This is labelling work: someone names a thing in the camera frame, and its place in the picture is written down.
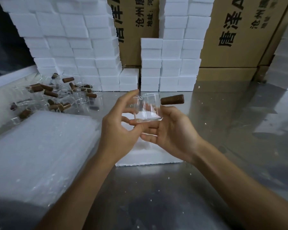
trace forearm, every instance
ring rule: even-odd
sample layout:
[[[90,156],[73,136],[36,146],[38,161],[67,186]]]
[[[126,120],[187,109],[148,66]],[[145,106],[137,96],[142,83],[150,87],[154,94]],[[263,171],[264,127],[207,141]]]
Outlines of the forearm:
[[[82,229],[94,199],[112,167],[113,163],[97,153],[36,229]]]
[[[194,166],[250,229],[288,229],[288,202],[260,185],[214,146],[198,147]]]

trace hand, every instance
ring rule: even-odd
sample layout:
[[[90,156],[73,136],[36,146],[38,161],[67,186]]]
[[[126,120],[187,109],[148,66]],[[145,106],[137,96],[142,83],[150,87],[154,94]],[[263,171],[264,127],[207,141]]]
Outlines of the hand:
[[[132,131],[122,126],[122,121],[129,123],[122,113],[132,113],[133,108],[126,108],[132,103],[133,97],[138,95],[139,90],[133,90],[118,98],[111,111],[103,118],[101,137],[96,154],[103,156],[107,161],[115,164],[131,151],[138,138],[145,130],[145,124],[135,126]]]
[[[189,163],[194,163],[198,143],[203,139],[194,129],[189,118],[176,107],[161,106],[163,119],[145,123],[142,140],[155,143],[169,154]],[[141,126],[130,120],[130,125]]]

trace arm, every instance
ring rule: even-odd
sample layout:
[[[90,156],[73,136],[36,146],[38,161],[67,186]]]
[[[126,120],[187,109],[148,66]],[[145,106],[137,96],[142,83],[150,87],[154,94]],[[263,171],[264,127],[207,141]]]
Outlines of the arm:
[[[151,122],[141,138],[193,164],[248,229],[288,229],[288,202],[250,178],[203,140],[175,107],[161,107],[162,121]]]
[[[116,162],[131,151],[144,131],[144,125],[136,126],[132,131],[127,131],[121,125],[121,121],[129,123],[129,119],[122,117],[122,113],[132,112],[125,107],[138,92],[138,90],[130,91],[120,97],[112,110],[103,118],[96,154],[87,163],[82,174],[46,213],[36,227],[37,230],[82,229],[108,173]]]

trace person's right hand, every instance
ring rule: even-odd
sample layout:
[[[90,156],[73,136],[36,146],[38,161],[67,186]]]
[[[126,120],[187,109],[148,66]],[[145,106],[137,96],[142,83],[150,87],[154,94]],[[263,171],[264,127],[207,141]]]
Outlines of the person's right hand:
[[[194,129],[189,118],[176,107],[161,106],[163,119],[145,123],[149,126],[141,138],[155,143],[169,154],[189,163],[194,163],[196,151],[203,139]],[[138,125],[130,120],[130,125]]]

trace person's left hand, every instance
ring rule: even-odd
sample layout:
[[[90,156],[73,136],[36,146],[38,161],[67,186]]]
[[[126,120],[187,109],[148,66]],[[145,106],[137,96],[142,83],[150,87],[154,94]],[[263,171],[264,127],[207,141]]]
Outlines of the person's left hand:
[[[126,108],[126,105],[132,103],[133,97],[138,93],[137,89],[119,97],[111,111],[103,118],[97,154],[114,164],[131,151],[140,135],[146,130],[145,124],[137,125],[131,131],[122,126],[122,121],[130,122],[127,117],[122,116],[122,113],[133,114],[133,108]]]

